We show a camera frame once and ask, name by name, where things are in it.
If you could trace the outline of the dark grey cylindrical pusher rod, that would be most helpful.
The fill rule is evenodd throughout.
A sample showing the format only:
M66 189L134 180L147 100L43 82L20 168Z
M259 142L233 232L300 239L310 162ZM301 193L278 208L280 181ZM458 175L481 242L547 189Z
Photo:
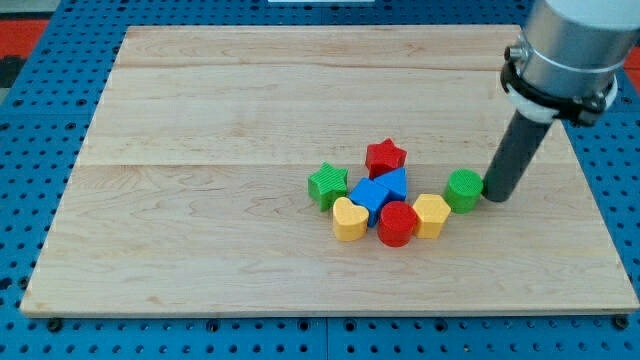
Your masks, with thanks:
M511 197L550 127L514 113L484 175L487 200L505 202Z

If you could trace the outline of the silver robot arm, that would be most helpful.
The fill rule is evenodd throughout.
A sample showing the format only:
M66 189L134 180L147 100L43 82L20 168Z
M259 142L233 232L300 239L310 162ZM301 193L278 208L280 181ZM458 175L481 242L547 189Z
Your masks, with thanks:
M639 39L638 0L539 0L506 47L500 82L514 115L484 175L508 200L551 125L591 127L611 107L616 74Z

